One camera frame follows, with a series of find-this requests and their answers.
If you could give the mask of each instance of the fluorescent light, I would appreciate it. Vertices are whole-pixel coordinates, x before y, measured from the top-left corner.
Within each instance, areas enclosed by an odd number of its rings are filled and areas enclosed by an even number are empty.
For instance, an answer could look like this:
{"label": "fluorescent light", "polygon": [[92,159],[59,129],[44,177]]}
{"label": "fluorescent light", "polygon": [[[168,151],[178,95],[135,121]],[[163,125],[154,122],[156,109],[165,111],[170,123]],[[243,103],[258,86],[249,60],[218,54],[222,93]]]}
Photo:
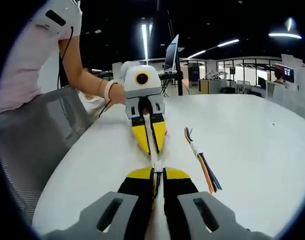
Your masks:
{"label": "fluorescent light", "polygon": [[141,32],[142,32],[144,57],[147,60],[148,59],[148,42],[147,42],[147,27],[146,27],[146,24],[141,25]]}
{"label": "fluorescent light", "polygon": [[295,39],[302,39],[301,36],[297,34],[291,34],[291,33],[269,33],[270,37],[289,37],[289,38],[295,38]]}
{"label": "fluorescent light", "polygon": [[191,56],[187,57],[187,59],[191,59],[191,58],[196,57],[196,56],[198,56],[198,55],[200,55],[200,54],[203,54],[203,53],[205,53],[205,52],[206,52],[206,50],[202,50],[202,51],[200,51],[200,52],[195,53],[194,55],[191,55]]}
{"label": "fluorescent light", "polygon": [[153,30],[153,23],[149,23],[149,36],[152,34],[152,30]]}
{"label": "fluorescent light", "polygon": [[95,73],[100,73],[100,72],[112,73],[112,71],[105,71],[105,70],[99,70],[99,69],[91,69],[91,71],[93,71]]}
{"label": "fluorescent light", "polygon": [[292,28],[292,24],[293,24],[293,19],[290,17],[288,19],[288,27],[287,27],[287,31],[289,32]]}
{"label": "fluorescent light", "polygon": [[226,46],[226,45],[229,45],[229,44],[234,44],[234,43],[237,43],[239,42],[239,39],[235,39],[235,40],[232,40],[232,41],[228,41],[228,42],[224,42],[222,44],[219,44],[217,47],[223,47],[223,46]]}

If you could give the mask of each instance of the camera lens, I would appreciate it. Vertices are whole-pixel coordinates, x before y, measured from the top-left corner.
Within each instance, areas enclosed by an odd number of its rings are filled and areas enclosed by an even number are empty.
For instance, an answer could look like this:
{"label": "camera lens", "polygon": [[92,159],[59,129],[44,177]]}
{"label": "camera lens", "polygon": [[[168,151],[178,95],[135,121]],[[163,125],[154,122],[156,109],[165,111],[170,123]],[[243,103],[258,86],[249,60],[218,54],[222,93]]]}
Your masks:
{"label": "camera lens", "polygon": [[141,73],[137,76],[136,81],[139,84],[145,84],[148,81],[148,76],[144,73]]}

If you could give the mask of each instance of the bracelet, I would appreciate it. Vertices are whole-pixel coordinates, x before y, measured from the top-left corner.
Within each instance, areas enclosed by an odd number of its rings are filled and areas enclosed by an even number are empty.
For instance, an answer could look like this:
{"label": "bracelet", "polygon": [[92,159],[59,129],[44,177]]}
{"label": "bracelet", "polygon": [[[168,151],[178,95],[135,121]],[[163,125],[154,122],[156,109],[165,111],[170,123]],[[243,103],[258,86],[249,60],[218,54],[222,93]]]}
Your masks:
{"label": "bracelet", "polygon": [[112,88],[112,86],[113,86],[114,84],[117,84],[117,82],[114,81],[114,80],[110,80],[110,81],[106,84],[106,87],[104,88],[104,94],[103,94],[103,96],[104,96],[104,99],[105,99],[107,102],[111,100],[111,99],[109,98],[109,92],[110,92],[110,90],[111,90],[111,88]]}

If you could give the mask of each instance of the table surface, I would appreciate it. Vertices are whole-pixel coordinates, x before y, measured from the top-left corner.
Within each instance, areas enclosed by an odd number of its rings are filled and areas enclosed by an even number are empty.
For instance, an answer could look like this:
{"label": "table surface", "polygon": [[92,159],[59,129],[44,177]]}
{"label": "table surface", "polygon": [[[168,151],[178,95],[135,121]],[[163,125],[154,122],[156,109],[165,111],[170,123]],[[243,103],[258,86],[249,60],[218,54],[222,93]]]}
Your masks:
{"label": "table surface", "polygon": [[[305,202],[305,120],[263,98],[240,94],[167,97],[163,166],[188,173],[209,191],[202,168],[184,136],[204,152],[222,191],[215,197],[251,231],[278,234]],[[125,107],[115,105],[98,119],[60,162],[37,204],[32,226],[39,234],[64,230],[80,212],[126,175],[151,166],[137,146]],[[169,239],[163,186],[147,239]]]}

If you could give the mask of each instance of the pink shirt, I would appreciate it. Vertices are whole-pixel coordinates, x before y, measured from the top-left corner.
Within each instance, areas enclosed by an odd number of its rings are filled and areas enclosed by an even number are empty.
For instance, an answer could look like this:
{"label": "pink shirt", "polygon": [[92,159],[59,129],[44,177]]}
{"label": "pink shirt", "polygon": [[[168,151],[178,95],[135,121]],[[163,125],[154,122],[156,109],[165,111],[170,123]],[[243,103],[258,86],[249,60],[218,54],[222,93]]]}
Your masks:
{"label": "pink shirt", "polygon": [[[82,12],[73,25],[73,37],[80,35]],[[0,113],[17,109],[41,94],[37,85],[39,70],[58,41],[68,39],[71,25],[58,35],[30,21],[14,42],[0,78]]]}

